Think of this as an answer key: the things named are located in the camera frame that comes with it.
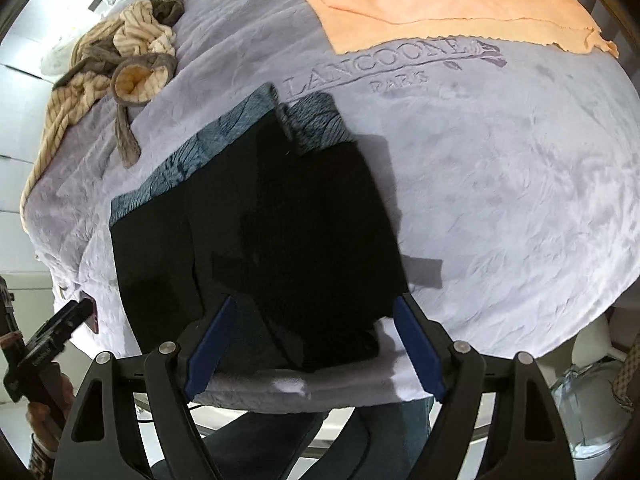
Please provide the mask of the person's left hand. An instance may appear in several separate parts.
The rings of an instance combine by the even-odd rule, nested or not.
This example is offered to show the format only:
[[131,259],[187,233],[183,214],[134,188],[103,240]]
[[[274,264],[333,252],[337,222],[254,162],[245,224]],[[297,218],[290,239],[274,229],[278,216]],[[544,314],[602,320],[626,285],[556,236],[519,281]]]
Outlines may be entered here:
[[[58,378],[58,388],[60,388],[60,393],[62,394],[60,409],[64,416],[67,417],[75,401],[74,387],[66,374],[58,372],[58,376],[60,376]],[[50,429],[48,423],[50,408],[47,404],[30,402],[27,407],[26,419],[30,428],[32,428],[35,442],[49,453],[55,454],[58,452],[60,438]]]

